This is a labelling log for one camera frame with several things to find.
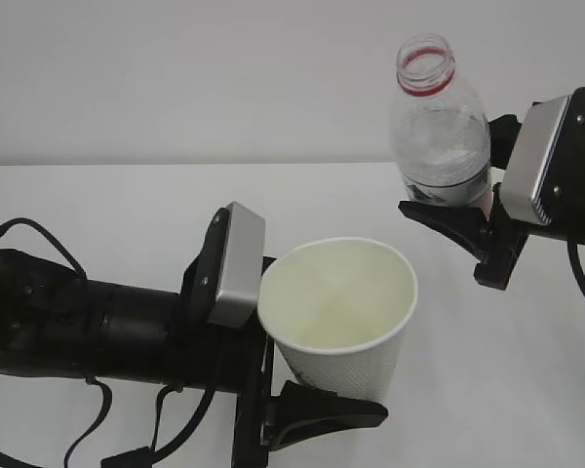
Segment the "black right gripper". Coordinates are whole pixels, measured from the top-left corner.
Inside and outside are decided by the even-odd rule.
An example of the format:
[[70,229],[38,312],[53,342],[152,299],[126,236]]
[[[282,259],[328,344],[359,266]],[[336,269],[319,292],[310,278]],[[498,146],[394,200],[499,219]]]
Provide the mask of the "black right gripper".
[[[489,122],[491,166],[506,171],[522,124],[514,114],[505,114]],[[492,205],[487,219],[479,208],[441,207],[413,201],[401,201],[399,210],[416,221],[452,240],[480,262],[474,278],[481,286],[505,291],[527,234],[508,216],[501,200],[504,175],[492,185]]]

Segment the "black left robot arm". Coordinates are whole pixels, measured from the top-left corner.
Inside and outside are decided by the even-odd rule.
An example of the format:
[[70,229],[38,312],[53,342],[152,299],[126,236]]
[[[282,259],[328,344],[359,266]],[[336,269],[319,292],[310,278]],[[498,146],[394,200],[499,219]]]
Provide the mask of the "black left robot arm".
[[387,418],[379,403],[292,381],[273,395],[273,340],[256,316],[239,329],[190,321],[201,290],[194,267],[180,292],[165,292],[82,281],[63,265],[0,250],[0,374],[232,393],[235,467],[264,467],[273,451]]

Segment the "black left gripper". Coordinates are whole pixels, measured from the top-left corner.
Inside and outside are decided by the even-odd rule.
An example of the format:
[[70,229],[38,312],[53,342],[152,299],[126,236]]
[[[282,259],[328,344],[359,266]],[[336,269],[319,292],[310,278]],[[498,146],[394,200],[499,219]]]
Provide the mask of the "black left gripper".
[[380,426],[388,417],[381,403],[340,397],[290,380],[278,396],[271,397],[274,345],[256,314],[252,312],[239,329],[211,321],[221,263],[219,254],[199,253],[183,275],[173,345],[182,357],[182,384],[203,388],[204,394],[173,438],[173,450],[195,433],[217,391],[237,395],[233,467],[267,466],[268,447],[289,447],[332,433]]

